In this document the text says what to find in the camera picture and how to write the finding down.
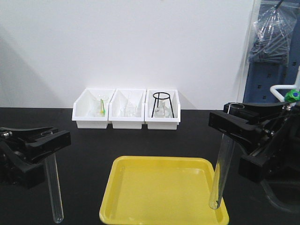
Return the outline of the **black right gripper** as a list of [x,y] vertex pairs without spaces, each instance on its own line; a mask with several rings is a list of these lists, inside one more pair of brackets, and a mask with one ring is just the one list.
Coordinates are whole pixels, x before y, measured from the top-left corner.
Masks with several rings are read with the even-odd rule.
[[[248,155],[240,159],[239,174],[255,183],[288,171],[300,173],[300,106],[286,114],[287,102],[227,103],[212,111],[209,126],[236,141]],[[270,138],[271,120],[283,119]]]

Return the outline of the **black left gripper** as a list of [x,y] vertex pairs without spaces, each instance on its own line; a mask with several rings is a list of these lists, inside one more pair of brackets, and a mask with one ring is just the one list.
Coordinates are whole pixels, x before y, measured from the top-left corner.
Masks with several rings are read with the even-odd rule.
[[[25,146],[25,156],[30,163],[15,154],[9,144]],[[56,127],[1,127],[0,184],[30,189],[43,183],[44,166],[37,163],[69,145],[71,145],[70,132],[58,132]]]

